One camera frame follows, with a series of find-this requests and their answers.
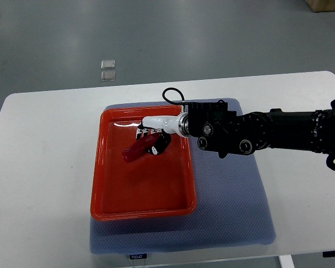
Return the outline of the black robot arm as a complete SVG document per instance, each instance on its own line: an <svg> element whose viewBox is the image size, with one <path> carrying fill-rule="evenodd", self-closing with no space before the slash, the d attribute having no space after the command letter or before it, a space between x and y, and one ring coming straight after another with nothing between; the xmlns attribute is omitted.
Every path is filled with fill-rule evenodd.
<svg viewBox="0 0 335 268"><path fill-rule="evenodd" d="M139 128L161 130L181 137L195 137L198 147L224 158L250 155L265 148L311 151L335 160L335 100L331 108L313 112L251 112L239 116L228 103L187 102L178 116L146 116Z"/></svg>

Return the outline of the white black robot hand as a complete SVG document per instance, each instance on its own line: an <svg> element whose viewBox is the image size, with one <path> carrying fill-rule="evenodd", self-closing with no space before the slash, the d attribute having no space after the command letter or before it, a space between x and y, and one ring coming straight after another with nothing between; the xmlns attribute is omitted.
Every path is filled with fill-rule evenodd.
<svg viewBox="0 0 335 268"><path fill-rule="evenodd" d="M171 143L171 134L177 134L184 137L181 123L184 118L183 114L178 116L146 116L142 119L142 126L138 126L136 130L136 139L145 136L152 136L155 143L147 149L151 155L161 155Z"/></svg>

